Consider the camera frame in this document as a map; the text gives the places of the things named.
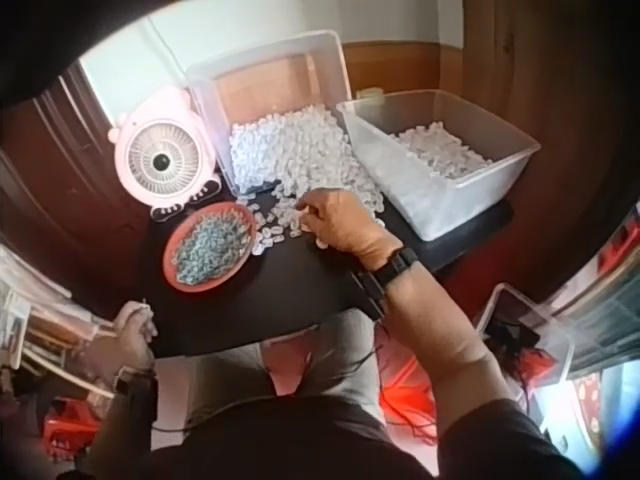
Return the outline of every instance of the clear plastic bin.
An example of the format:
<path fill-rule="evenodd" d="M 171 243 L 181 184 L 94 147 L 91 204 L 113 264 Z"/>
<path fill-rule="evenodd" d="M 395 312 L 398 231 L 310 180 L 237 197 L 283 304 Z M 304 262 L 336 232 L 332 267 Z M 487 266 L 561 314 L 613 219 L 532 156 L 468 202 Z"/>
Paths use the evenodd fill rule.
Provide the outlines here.
<path fill-rule="evenodd" d="M 575 349 L 575 342 L 569 330 L 555 320 L 545 308 L 536 305 L 522 293 L 502 283 L 498 285 L 491 295 L 482 317 L 476 326 L 479 333 L 483 333 L 492 317 L 497 317 L 511 322 L 520 322 L 540 335 L 540 341 L 536 348 L 540 348 L 551 355 L 556 364 L 546 375 L 536 379 L 531 389 L 555 385 L 567 378 L 571 359 Z M 516 381 L 510 380 L 510 387 L 515 398 L 522 397 L 522 387 Z"/>
<path fill-rule="evenodd" d="M 239 192 L 235 182 L 229 144 L 233 124 L 311 104 L 324 104 L 338 116 L 338 103 L 351 99 L 340 38 L 329 30 L 208 60 L 189 68 L 187 80 L 222 173 L 236 196 L 249 192 Z"/>
<path fill-rule="evenodd" d="M 497 203 L 540 149 L 508 122 L 440 90 L 392 93 L 338 108 L 356 156 L 423 240 L 433 240 Z M 457 180 L 434 177 L 389 137 L 436 121 L 494 163 Z"/>

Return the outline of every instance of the smartwatch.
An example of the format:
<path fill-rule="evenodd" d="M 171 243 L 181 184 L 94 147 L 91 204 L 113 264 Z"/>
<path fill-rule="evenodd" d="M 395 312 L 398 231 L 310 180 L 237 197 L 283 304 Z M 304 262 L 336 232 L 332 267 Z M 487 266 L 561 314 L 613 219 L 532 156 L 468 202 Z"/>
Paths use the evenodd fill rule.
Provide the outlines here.
<path fill-rule="evenodd" d="M 114 384 L 114 390 L 122 395 L 132 411 L 148 415 L 151 422 L 158 417 L 158 380 L 152 371 L 140 372 L 123 367 Z"/>
<path fill-rule="evenodd" d="M 395 250 L 387 263 L 375 272 L 361 271 L 356 277 L 367 295 L 379 304 L 384 299 L 387 285 L 418 260 L 411 248 L 402 247 Z"/>

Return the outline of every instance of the gray pants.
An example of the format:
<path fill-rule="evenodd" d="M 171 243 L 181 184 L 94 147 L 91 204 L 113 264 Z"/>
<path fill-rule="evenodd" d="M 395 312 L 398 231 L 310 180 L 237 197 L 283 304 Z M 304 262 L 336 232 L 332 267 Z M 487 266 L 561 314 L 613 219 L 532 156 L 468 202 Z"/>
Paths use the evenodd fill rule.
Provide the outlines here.
<path fill-rule="evenodd" d="M 340 398 L 384 423 L 373 331 L 371 319 L 357 309 L 322 323 L 315 332 L 318 341 L 311 364 L 295 395 Z M 187 428 L 234 405 L 276 395 L 258 343 L 193 357 L 191 362 Z"/>

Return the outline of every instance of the white wall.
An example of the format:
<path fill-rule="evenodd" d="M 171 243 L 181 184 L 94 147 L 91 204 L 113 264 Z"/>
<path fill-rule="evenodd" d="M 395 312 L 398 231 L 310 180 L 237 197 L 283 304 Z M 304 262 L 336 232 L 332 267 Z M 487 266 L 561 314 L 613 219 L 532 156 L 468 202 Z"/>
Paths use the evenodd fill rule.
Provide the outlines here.
<path fill-rule="evenodd" d="M 458 4 L 461 12 L 462 0 L 191 0 L 125 27 L 80 61 L 113 123 L 159 87 L 182 83 L 180 70 L 193 63 L 308 30 L 335 30 L 343 42 L 438 42 L 439 4 L 440 10 L 453 5 L 445 18 L 455 25 L 449 18 L 455 19 Z M 457 41 L 450 33 L 447 38 Z"/>
<path fill-rule="evenodd" d="M 438 30 L 440 43 L 451 47 L 462 48 L 463 33 L 463 0 L 438 0 Z"/>

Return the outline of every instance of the table surface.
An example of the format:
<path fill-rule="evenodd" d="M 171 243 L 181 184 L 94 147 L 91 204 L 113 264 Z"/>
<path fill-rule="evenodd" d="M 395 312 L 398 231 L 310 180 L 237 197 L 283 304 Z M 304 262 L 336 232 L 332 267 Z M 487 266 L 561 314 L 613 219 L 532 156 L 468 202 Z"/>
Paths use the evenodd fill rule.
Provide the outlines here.
<path fill-rule="evenodd" d="M 264 210 L 273 198 L 263 194 L 256 201 Z M 173 289 L 164 278 L 162 256 L 171 233 L 189 213 L 152 222 L 140 255 L 140 290 L 155 312 L 158 337 L 151 347 L 158 358 L 200 355 L 290 334 L 353 306 L 372 314 L 370 300 L 353 278 L 354 260 L 318 249 L 310 234 L 287 237 L 263 255 L 251 256 L 213 290 L 188 294 Z M 421 241 L 388 202 L 381 218 L 436 273 L 487 240 L 511 216 L 503 201 L 432 242 Z"/>

